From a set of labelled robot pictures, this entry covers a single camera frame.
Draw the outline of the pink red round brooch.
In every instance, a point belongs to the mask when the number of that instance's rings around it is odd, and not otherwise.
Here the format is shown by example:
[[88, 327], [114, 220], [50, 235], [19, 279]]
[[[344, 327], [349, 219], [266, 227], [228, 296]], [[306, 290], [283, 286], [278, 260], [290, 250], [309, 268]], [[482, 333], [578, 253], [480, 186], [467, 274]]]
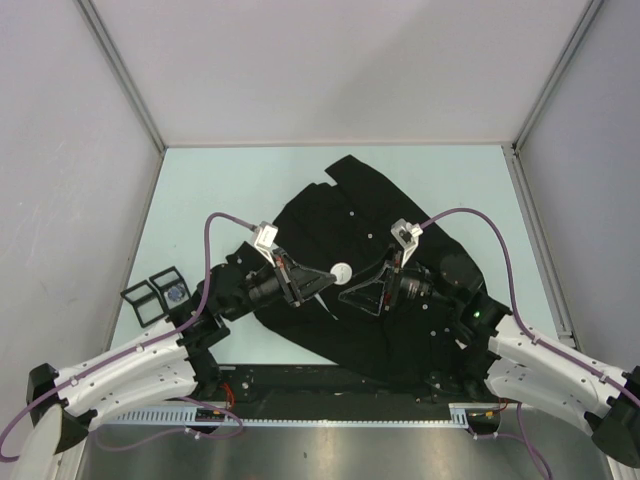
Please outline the pink red round brooch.
[[330, 273], [335, 277], [335, 284], [342, 286], [351, 281], [353, 269], [346, 262], [338, 262], [331, 267]]

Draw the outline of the black button-up shirt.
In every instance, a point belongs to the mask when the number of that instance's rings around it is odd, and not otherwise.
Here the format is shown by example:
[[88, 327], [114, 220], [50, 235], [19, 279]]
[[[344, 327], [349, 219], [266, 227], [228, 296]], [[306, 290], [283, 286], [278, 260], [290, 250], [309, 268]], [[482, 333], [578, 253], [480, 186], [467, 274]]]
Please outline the black button-up shirt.
[[[426, 217], [391, 180], [353, 156], [338, 160], [327, 172], [328, 182], [305, 187], [274, 221], [278, 246], [303, 266], [327, 272], [346, 262], [354, 274], [388, 247], [401, 251], [390, 232], [396, 221]], [[433, 270], [449, 254], [465, 254], [474, 262], [458, 241], [432, 225], [405, 266]], [[249, 272], [266, 260], [243, 245], [229, 261]], [[401, 319], [382, 320], [339, 301], [338, 295], [352, 284], [334, 284], [299, 307], [277, 301], [250, 314], [285, 339], [375, 380], [409, 384], [432, 372], [460, 379], [441, 308], [411, 306]]]

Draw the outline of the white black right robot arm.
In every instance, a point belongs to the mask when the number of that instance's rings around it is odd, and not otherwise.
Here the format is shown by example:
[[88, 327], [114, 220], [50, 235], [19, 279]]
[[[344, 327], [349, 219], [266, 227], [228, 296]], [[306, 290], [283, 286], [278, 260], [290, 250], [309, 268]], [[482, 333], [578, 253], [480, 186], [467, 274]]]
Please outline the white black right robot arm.
[[402, 265], [390, 248], [355, 277], [340, 301], [382, 320], [408, 307], [441, 308], [453, 337], [452, 363], [473, 401], [491, 394], [528, 404], [586, 433], [615, 461], [639, 465], [639, 372], [602, 364], [530, 326], [491, 298], [465, 254], [449, 254], [433, 270]]

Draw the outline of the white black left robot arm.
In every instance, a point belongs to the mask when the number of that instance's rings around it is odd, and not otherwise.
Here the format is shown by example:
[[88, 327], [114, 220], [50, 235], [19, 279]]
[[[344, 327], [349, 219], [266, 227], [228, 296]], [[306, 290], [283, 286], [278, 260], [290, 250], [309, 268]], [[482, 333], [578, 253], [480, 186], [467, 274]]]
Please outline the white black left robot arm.
[[227, 322], [277, 301], [299, 307], [336, 282], [334, 273], [303, 266], [281, 248], [249, 272], [219, 264], [184, 300], [164, 305], [133, 340], [72, 367], [33, 368], [26, 396], [31, 421], [39, 425], [57, 412], [53, 451], [62, 453], [130, 409], [181, 397], [210, 399], [221, 376], [209, 350], [229, 336]]

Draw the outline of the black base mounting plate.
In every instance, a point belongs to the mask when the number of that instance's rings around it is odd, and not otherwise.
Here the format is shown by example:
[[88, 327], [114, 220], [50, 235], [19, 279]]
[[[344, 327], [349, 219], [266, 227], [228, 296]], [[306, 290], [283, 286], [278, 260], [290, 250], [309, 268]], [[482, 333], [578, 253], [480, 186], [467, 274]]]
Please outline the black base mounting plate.
[[432, 372], [422, 379], [401, 384], [375, 380], [335, 365], [222, 365], [201, 382], [193, 396], [198, 400], [225, 399], [250, 402], [268, 393], [311, 394], [410, 394], [432, 403], [493, 402], [497, 396], [476, 381], [462, 381], [452, 374]]

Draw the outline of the black square frame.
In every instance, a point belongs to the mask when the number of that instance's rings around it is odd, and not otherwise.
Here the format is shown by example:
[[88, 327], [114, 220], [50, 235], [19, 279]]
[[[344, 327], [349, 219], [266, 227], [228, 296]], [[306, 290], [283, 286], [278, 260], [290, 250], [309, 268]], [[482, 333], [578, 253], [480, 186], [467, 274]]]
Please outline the black square frame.
[[[191, 299], [191, 293], [189, 291], [186, 280], [175, 266], [171, 266], [154, 275], [151, 275], [148, 280], [158, 292], [161, 305], [166, 312], [179, 307], [180, 305]], [[185, 296], [181, 303], [171, 303], [167, 299], [166, 292], [174, 285], [180, 285], [184, 290]]]
[[120, 292], [142, 328], [147, 328], [165, 316], [160, 296], [149, 281], [141, 281]]

